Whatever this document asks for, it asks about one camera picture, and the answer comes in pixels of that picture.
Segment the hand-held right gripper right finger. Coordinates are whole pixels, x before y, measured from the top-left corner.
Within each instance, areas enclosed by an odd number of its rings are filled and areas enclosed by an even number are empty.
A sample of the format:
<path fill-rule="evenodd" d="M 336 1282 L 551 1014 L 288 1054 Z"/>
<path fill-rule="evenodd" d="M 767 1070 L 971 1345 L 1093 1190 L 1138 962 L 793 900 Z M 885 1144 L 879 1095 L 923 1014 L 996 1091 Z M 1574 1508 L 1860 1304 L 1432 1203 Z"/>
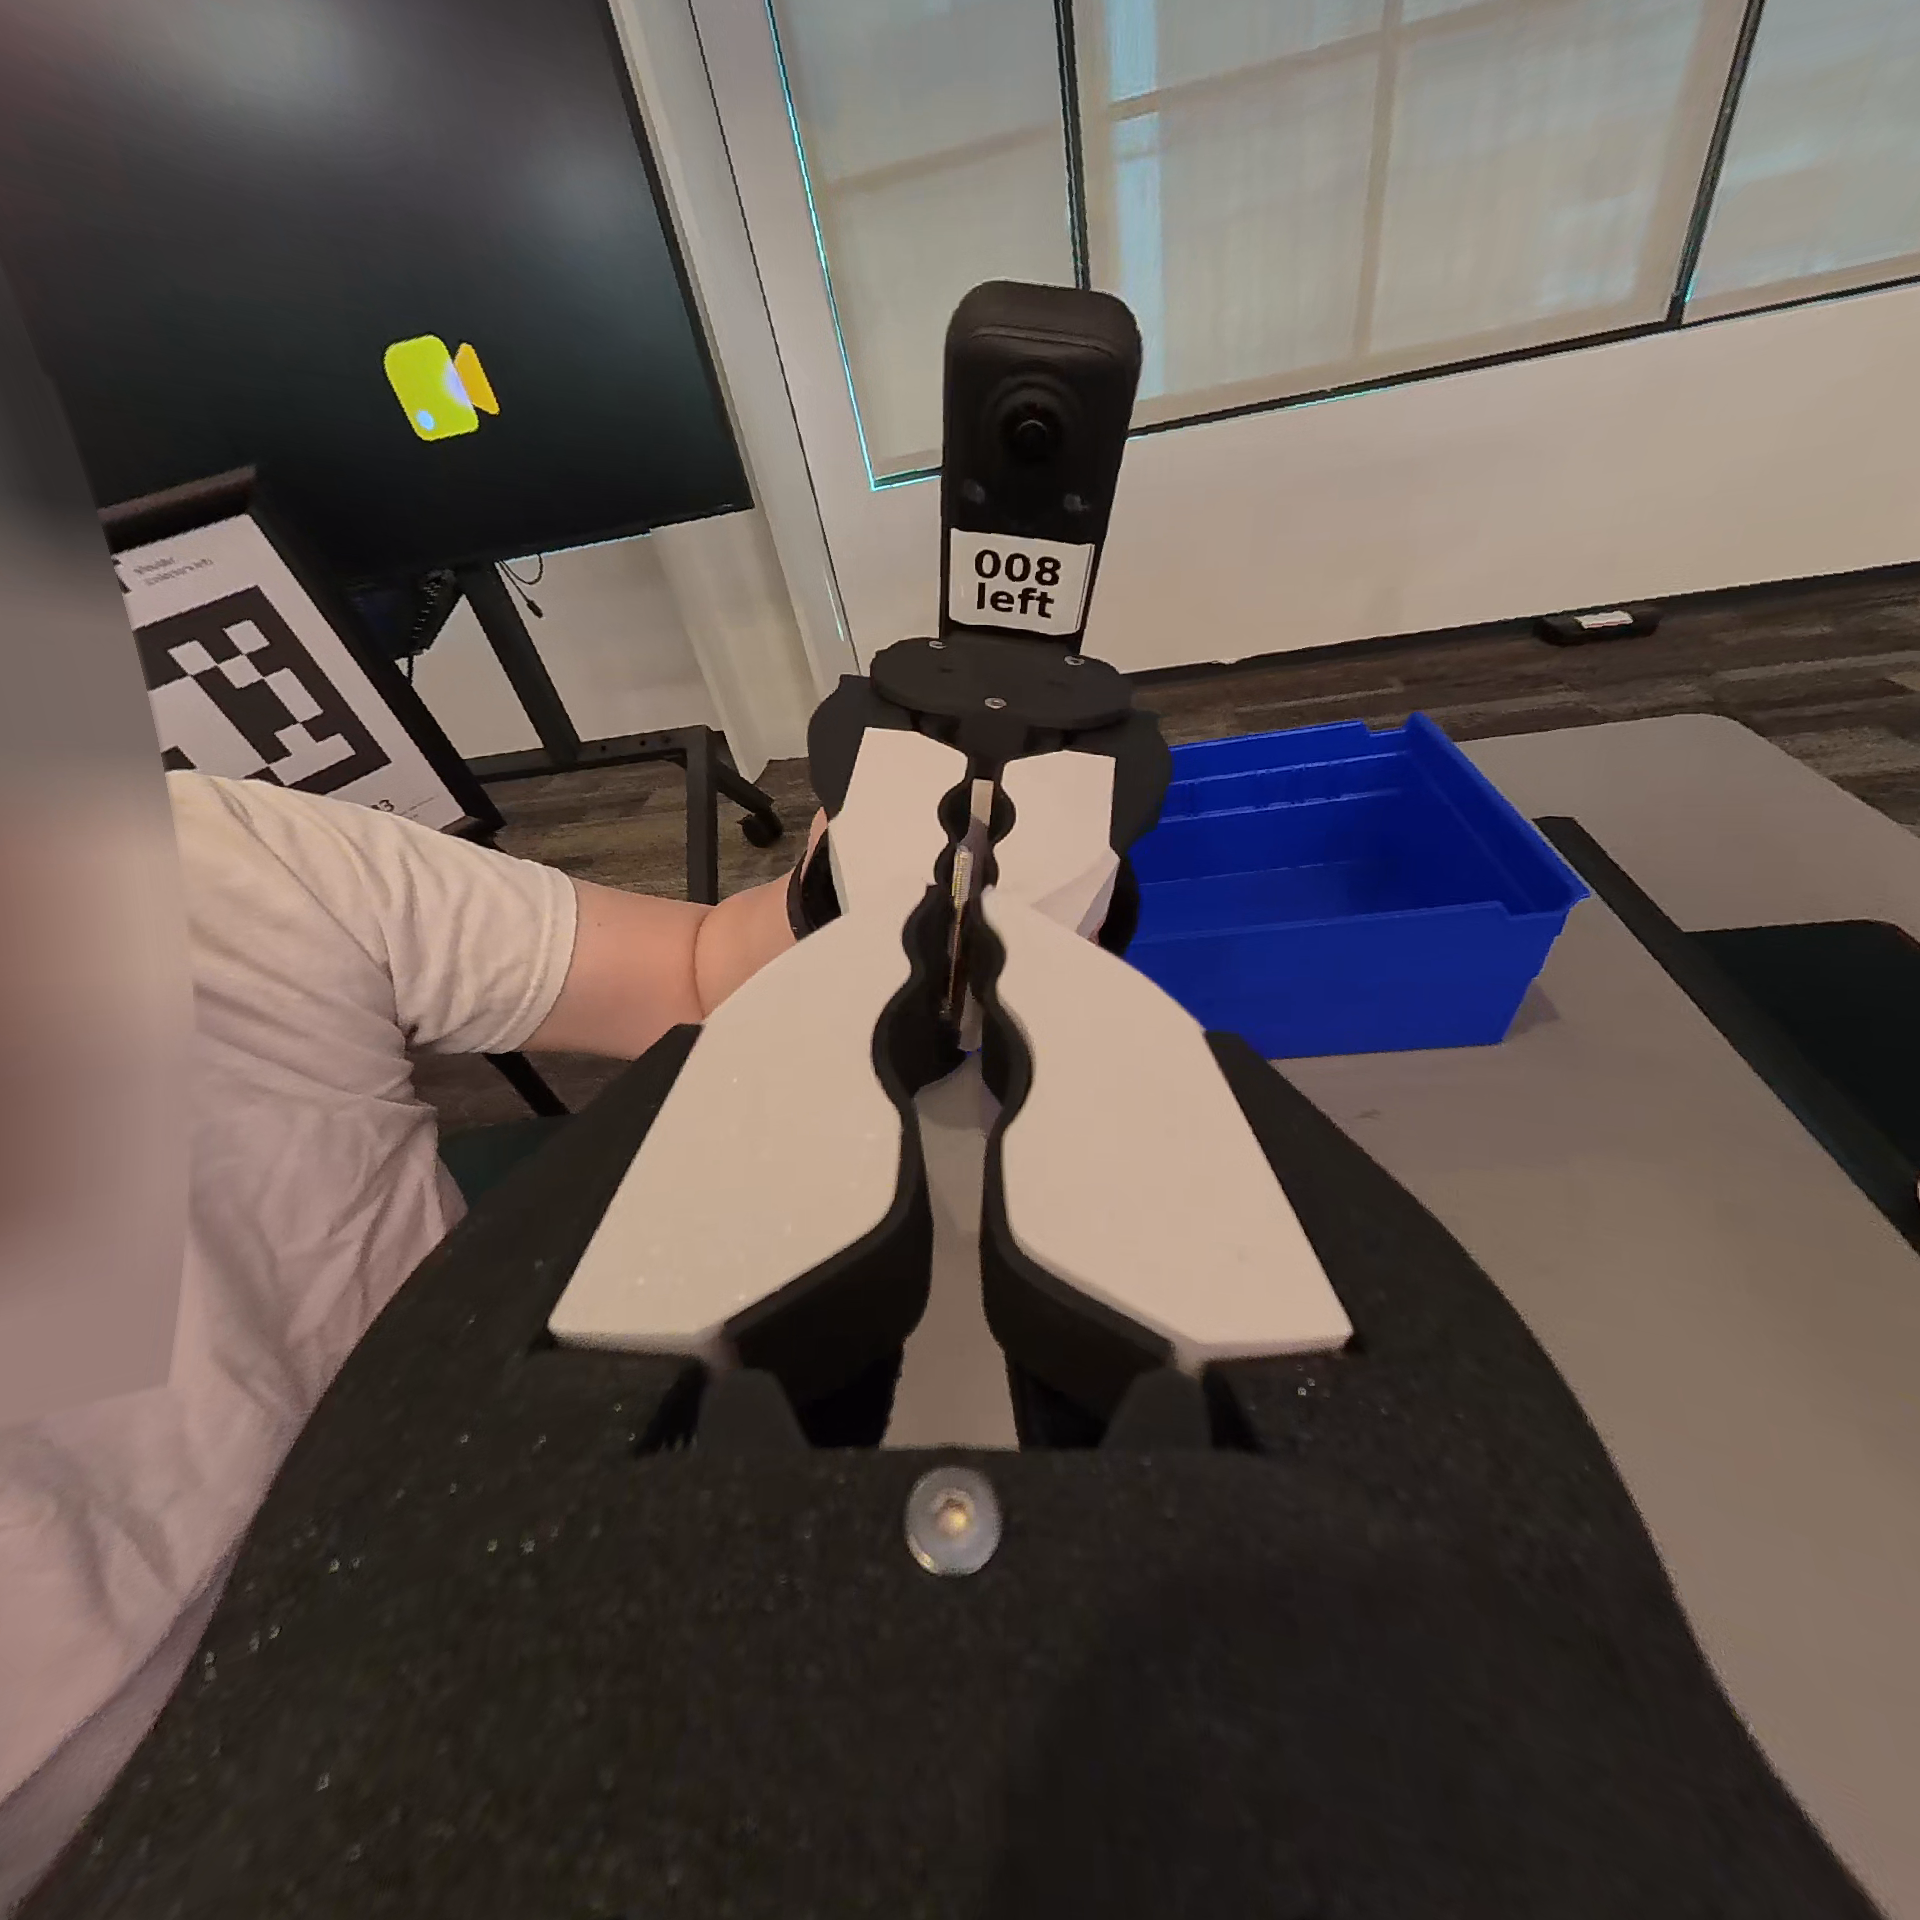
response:
<path fill-rule="evenodd" d="M 1340 1353 L 1352 1340 L 1305 1229 L 1205 1028 L 1149 977 L 991 888 L 985 1054 L 996 1226 L 1019 1283 L 1105 1309 L 1149 1361 Z"/>

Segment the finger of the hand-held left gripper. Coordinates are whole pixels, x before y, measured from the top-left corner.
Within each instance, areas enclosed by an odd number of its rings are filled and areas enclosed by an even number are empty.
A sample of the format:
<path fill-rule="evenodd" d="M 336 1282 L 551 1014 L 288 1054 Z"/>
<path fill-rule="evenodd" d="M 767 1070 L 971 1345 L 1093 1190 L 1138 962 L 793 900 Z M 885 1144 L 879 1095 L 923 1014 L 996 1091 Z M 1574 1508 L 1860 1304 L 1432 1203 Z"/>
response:
<path fill-rule="evenodd" d="M 1115 848 L 1112 756 L 1016 758 L 1001 781 L 977 778 L 977 900 L 1024 901 L 1100 944 L 1121 856 Z"/>
<path fill-rule="evenodd" d="M 863 732 L 845 800 L 830 817 L 830 874 L 843 919 L 907 921 L 952 845 L 940 806 L 962 784 L 962 751 L 923 732 Z"/>

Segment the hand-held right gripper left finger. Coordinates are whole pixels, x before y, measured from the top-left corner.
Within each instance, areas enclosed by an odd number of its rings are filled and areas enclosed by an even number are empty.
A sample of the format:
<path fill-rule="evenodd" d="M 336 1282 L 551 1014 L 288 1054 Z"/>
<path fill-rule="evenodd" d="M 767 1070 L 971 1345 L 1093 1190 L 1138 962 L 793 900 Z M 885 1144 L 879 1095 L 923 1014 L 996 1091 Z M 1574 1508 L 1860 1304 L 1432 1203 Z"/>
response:
<path fill-rule="evenodd" d="M 853 888 L 843 915 L 701 1026 L 611 1196 L 548 1334 L 695 1361 L 876 1361 L 930 1295 L 912 1095 L 882 1069 L 923 886 Z"/>

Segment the metal bolt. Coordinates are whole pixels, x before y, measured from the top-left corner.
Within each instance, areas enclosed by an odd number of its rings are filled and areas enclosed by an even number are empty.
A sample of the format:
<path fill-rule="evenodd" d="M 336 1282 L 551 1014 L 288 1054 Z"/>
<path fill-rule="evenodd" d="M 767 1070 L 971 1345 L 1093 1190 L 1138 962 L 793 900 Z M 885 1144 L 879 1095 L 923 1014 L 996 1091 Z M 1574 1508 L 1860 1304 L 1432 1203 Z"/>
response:
<path fill-rule="evenodd" d="M 971 901 L 973 901 L 973 868 L 977 848 L 973 841 L 962 841 L 953 848 L 952 874 L 947 874 L 947 962 L 945 962 L 945 990 L 940 990 L 940 1019 L 953 1042 L 960 1046 L 968 1028 L 968 944 L 971 944 Z"/>

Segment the blue plastic bin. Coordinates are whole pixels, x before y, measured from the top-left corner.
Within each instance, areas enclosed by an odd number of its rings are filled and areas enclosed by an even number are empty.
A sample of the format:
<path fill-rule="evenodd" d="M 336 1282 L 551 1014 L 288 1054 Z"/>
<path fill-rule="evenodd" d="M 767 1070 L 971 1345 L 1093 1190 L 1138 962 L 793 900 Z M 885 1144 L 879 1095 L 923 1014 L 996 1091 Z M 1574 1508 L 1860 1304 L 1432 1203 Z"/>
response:
<path fill-rule="evenodd" d="M 1587 886 L 1427 714 L 1173 748 L 1129 967 L 1270 1062 L 1499 1046 Z"/>

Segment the person's left hand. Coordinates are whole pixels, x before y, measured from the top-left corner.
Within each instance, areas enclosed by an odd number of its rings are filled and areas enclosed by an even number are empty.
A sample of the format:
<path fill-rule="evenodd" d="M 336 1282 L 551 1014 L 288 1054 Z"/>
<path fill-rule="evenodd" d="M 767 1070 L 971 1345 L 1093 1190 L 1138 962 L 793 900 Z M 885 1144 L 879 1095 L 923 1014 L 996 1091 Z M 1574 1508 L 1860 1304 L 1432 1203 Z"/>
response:
<path fill-rule="evenodd" d="M 830 812 L 818 811 L 808 845 L 785 879 L 710 907 L 691 944 L 695 1019 L 843 915 L 830 860 Z"/>

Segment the black television stand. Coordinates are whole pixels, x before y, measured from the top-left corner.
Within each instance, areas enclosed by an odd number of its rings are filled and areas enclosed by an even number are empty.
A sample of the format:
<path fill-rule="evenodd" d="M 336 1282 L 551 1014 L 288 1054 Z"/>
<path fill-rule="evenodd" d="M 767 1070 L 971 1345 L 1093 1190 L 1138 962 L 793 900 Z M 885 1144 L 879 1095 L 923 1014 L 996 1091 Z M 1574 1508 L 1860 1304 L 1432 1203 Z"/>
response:
<path fill-rule="evenodd" d="M 648 732 L 587 734 L 577 729 L 551 680 L 529 619 L 538 619 L 534 591 L 500 563 L 427 568 L 394 583 L 350 586 L 350 605 L 405 675 L 435 648 L 457 611 L 469 611 L 502 680 L 534 726 L 535 744 L 487 758 L 487 778 L 521 781 L 581 768 L 675 766 L 691 817 L 685 826 L 688 861 L 714 848 L 720 803 L 737 812 L 737 833 L 756 848 L 785 841 L 776 803 L 737 770 L 733 748 L 712 726 L 671 726 Z"/>

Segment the large paned window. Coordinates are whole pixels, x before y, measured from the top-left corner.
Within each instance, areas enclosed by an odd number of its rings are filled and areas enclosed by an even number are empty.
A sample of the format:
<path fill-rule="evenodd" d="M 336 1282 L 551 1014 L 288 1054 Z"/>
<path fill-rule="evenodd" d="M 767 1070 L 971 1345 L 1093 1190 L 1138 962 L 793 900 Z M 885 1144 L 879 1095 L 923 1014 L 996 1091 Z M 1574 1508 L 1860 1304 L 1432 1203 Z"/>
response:
<path fill-rule="evenodd" d="M 873 485 L 980 280 L 1140 426 L 1918 278 L 1918 5 L 767 5 Z"/>

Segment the framed marker sign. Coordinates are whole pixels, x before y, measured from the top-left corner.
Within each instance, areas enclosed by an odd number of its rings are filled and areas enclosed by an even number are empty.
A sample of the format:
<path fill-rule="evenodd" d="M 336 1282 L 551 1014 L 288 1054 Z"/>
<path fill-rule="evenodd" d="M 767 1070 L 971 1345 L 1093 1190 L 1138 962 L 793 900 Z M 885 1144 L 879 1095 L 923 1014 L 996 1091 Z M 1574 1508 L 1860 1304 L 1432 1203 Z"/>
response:
<path fill-rule="evenodd" d="M 167 770 L 491 845 L 502 817 L 251 466 L 99 513 Z"/>

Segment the black television screen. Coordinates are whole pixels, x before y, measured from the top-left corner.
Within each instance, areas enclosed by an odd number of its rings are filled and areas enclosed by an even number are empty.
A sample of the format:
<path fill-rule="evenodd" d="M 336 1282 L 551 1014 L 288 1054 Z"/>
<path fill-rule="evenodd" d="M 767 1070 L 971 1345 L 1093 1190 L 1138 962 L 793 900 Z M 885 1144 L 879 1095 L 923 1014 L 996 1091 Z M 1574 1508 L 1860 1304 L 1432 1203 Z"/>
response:
<path fill-rule="evenodd" d="M 5 269 L 100 510 L 350 583 L 752 508 L 609 5 L 5 5 Z"/>

